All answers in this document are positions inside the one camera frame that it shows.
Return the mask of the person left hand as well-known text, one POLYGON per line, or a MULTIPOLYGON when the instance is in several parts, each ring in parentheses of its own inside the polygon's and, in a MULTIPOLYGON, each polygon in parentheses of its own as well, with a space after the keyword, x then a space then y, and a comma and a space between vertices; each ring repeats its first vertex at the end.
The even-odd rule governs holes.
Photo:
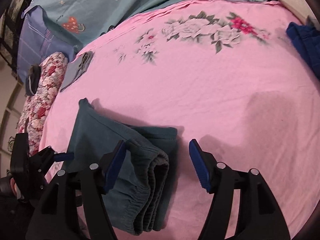
POLYGON ((17 197, 17 199, 20 199, 21 198, 21 191, 20 189, 18 188, 14 178, 11 178, 10 179, 10 187, 11 187, 11 190, 13 192, 13 194, 17 197))

